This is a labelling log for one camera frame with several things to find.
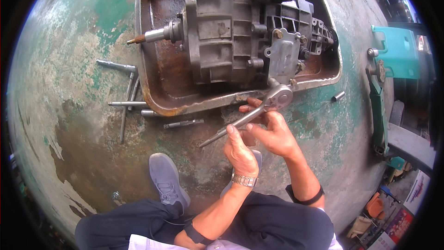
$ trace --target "black wrist strap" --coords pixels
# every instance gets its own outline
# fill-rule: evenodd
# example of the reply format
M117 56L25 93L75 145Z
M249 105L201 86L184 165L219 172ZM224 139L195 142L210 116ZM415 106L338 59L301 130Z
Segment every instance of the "black wrist strap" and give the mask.
M196 229L193 227L193 220L189 220L183 229L185 230L186 235L189 236L196 244L202 243L208 245L214 242L214 240L208 239L196 231Z
M304 205L304 206L309 206L311 204L316 203L316 201L319 200L320 197L325 194L324 190L322 189L322 186L321 186L321 189L319 189L319 192L316 194L316 196L314 196L313 198L311 198L311 199L309 199L307 201L299 201L298 199L296 199L294 197L293 188L292 188L291 184L287 185L285 190L287 191L288 196L290 196L290 198L293 201L293 203L301 204L301 205Z

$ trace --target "stained floor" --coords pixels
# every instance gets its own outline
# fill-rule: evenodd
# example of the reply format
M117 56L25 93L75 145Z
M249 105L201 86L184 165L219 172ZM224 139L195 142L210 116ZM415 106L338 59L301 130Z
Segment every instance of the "stained floor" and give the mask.
M341 80L295 94L282 110L309 165L326 192L326 212L341 232L379 185L385 164L371 148L372 116L364 68L373 39L370 25L386 25L375 0L326 0L343 57ZM192 198L191 212L214 202L230 179L222 154L225 139L197 145L240 117L237 106L178 118L144 118L130 112L125 143L119 144L123 72L96 65L102 58L139 64L134 37L135 0L38 0L18 40L8 84L12 143L23 177L42 210L69 240L78 220L145 197L158 198L148 175L148 157L168 154ZM392 81L384 84L386 110ZM344 90L346 97L330 98ZM205 124L164 130L183 119ZM282 158L264 153L257 192L289 200ZM112 199L118 191L119 200Z

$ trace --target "ratchet wrench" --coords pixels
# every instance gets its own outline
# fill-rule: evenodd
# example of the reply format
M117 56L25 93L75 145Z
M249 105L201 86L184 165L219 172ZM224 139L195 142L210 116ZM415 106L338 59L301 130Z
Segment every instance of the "ratchet wrench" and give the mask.
M268 79L268 85L271 87L271 90L265 95L262 103L257 108L248 112L244 117L232 123L232 125L239 128L265 112L279 110L291 103L293 100L293 92L289 86L280 84L274 78ZM225 135L226 128L208 138L208 140L199 145L199 148L203 148Z

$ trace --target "rusty metal tray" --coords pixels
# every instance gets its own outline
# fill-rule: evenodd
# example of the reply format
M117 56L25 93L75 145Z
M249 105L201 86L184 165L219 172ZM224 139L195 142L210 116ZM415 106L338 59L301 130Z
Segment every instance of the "rusty metal tray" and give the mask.
M336 30L325 0L308 0L314 4L314 17ZM176 19L185 0L136 0L136 36L161 28ZM186 52L181 42L162 40L140 44L142 63L138 66L145 102L155 112L175 116L240 103L247 97L263 97L265 90L233 90L226 83L211 86L195 85ZM335 84L342 75L340 47L318 56L311 56L306 69L295 79L294 92Z

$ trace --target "shoe laces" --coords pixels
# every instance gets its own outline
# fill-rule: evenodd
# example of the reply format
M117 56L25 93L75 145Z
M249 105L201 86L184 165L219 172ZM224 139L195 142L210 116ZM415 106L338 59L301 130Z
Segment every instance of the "shoe laces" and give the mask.
M176 194L176 190L174 189L174 185L169 182L160 182L156 183L157 190L159 190L160 200L161 201L169 201L172 199L177 199L179 196Z

